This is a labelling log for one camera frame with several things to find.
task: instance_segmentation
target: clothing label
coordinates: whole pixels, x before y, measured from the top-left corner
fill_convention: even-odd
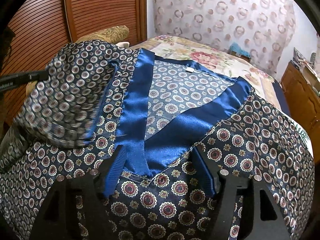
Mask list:
[[[187,68],[186,68],[186,71],[187,71],[187,72],[190,72],[190,73],[193,73],[193,72],[194,72],[194,68],[187,67]]]

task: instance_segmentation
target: wall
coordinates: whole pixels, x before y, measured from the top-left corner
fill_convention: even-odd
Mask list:
[[[156,36],[155,31],[155,17],[153,10],[154,0],[147,0],[147,33],[148,39]]]
[[[310,60],[311,54],[316,52],[317,37],[316,30],[308,17],[301,8],[294,2],[294,13],[296,15],[296,30],[289,45],[283,50],[277,67],[276,80],[280,81],[288,62],[293,57],[293,48],[295,47],[307,60]]]
[[[154,0],[147,0],[147,22],[148,22],[148,38],[156,36],[154,22]],[[296,29],[289,45],[282,52],[281,58],[277,66],[276,79],[281,80],[288,62],[293,57],[293,48],[296,47],[306,59],[310,59],[311,53],[316,52],[317,38],[316,30],[313,25],[294,2],[294,12],[296,16]]]

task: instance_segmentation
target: pillow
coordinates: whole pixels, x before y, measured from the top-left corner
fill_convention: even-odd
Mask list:
[[[37,81],[29,82],[26,87],[26,95],[30,95],[31,91],[36,87]]]
[[[125,25],[106,28],[79,38],[76,43],[81,41],[101,40],[112,44],[123,41],[129,36],[129,29]]]

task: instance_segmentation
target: white object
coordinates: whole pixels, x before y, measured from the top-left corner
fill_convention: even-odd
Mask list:
[[[187,72],[190,72],[190,73],[193,73],[193,72],[194,72],[194,68],[187,67],[187,68],[186,68],[186,71],[187,71]]]
[[[122,48],[126,48],[126,49],[128,49],[129,48],[129,46],[130,46],[130,43],[129,42],[127,42],[127,41],[123,41],[123,42],[119,42],[119,43],[117,43],[116,44],[118,47],[122,47]]]

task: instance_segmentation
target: wooden closet door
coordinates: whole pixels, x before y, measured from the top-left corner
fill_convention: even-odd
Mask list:
[[[314,120],[320,116],[319,99],[299,70],[291,63],[289,63],[281,83],[291,117],[308,131]]]
[[[143,37],[146,26],[141,26],[143,14],[139,12],[141,3],[144,0],[71,0],[73,15],[68,18],[73,19],[69,27],[74,26],[72,31],[80,38],[108,27],[126,25],[130,31],[126,41],[136,45],[146,39]]]

